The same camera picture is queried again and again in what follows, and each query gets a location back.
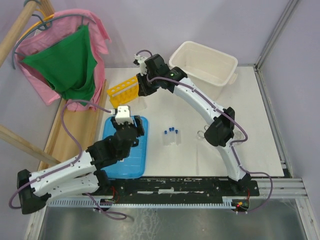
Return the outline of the yellow test tube rack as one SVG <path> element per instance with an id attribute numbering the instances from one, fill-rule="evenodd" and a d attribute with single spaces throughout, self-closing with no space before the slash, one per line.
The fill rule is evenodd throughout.
<path id="1" fill-rule="evenodd" d="M 127 104 L 138 97 L 139 83 L 136 76 L 131 77 L 107 90 L 109 101 L 114 108 Z"/>

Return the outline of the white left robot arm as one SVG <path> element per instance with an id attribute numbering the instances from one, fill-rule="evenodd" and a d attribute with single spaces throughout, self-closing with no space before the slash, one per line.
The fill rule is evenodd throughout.
<path id="1" fill-rule="evenodd" d="M 131 149 L 139 145 L 139 138 L 146 133 L 146 119 L 135 115 L 121 124 L 113 116 L 109 121 L 115 132 L 80 155 L 42 171 L 23 169 L 17 173 L 22 214 L 35 213 L 59 198 L 95 192 L 106 195 L 110 191 L 111 183 L 105 168 L 129 157 Z"/>

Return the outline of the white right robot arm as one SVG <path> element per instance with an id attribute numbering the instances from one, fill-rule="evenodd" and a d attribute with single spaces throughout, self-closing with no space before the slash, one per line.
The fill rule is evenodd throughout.
<path id="1" fill-rule="evenodd" d="M 159 54 L 149 57 L 134 55 L 133 63 L 139 66 L 138 96 L 147 97 L 157 92 L 159 88 L 168 90 L 182 98 L 193 107 L 205 120 L 208 128 L 204 132 L 205 140 L 216 147 L 231 181 L 229 189 L 236 196 L 247 191 L 251 175 L 246 172 L 234 148 L 235 110 L 224 108 L 205 95 L 179 67 L 170 68 Z"/>

